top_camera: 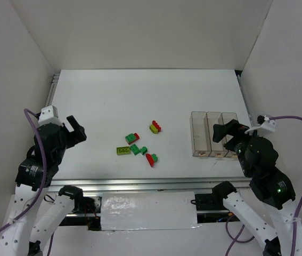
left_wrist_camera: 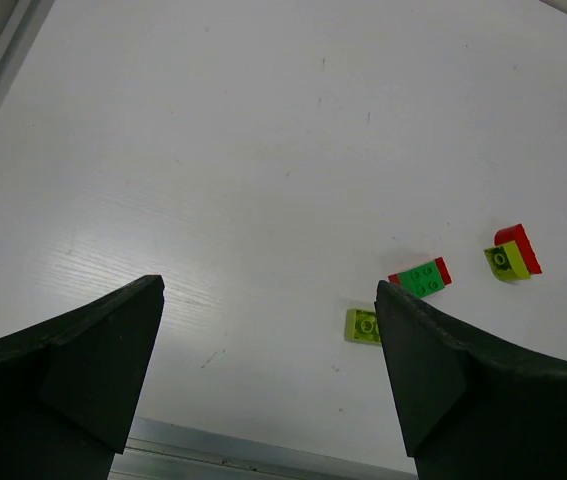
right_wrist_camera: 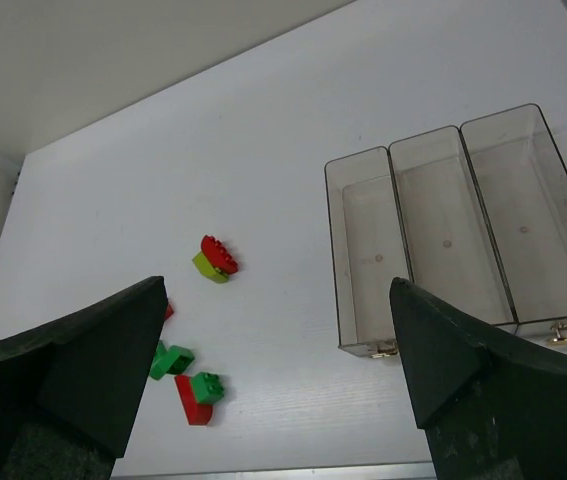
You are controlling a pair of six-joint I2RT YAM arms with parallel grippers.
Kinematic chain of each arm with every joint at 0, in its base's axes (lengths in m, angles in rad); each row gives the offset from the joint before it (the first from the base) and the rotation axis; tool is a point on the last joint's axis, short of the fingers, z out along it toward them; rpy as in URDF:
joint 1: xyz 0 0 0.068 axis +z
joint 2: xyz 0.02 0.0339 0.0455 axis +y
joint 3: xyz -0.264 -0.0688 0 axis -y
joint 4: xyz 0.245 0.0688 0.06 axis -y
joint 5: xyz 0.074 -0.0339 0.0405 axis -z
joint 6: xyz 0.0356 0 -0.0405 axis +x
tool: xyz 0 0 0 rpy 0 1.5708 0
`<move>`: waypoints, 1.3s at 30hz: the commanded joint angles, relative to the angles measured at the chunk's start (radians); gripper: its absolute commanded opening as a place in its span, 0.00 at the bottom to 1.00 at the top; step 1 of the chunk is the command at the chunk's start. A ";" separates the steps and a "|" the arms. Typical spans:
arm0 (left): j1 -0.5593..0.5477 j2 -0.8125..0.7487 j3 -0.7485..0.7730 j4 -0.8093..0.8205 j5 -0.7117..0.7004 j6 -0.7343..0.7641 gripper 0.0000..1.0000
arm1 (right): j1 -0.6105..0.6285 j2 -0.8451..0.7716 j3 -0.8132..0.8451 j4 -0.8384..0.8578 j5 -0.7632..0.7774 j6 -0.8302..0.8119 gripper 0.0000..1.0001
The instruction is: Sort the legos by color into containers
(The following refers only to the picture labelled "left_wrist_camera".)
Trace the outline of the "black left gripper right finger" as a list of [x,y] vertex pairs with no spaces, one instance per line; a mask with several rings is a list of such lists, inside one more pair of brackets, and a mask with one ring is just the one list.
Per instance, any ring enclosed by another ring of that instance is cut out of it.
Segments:
[[567,361],[443,313],[396,284],[375,309],[421,479],[567,479]]

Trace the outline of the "green lego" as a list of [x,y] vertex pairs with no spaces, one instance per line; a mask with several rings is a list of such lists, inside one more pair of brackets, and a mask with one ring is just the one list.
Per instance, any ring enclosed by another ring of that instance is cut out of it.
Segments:
[[388,281],[418,298],[424,298],[443,290],[452,283],[452,278],[444,259],[438,257],[417,267],[391,274]]

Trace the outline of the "red curved lego with lime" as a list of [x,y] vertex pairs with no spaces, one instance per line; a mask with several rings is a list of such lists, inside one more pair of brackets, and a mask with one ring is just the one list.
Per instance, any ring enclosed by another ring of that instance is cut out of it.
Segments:
[[541,264],[522,224],[498,230],[494,245],[484,250],[492,274],[500,281],[528,280],[543,273]]

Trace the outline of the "lime green lego brick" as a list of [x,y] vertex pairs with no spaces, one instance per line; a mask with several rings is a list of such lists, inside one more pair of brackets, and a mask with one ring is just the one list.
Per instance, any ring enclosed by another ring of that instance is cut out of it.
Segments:
[[349,309],[346,313],[344,338],[350,342],[380,346],[376,312],[358,308]]

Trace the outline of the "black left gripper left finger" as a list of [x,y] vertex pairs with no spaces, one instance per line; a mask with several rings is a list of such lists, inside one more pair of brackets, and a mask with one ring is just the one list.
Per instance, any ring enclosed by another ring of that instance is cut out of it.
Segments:
[[154,349],[164,281],[143,276],[0,338],[0,479],[105,479]]

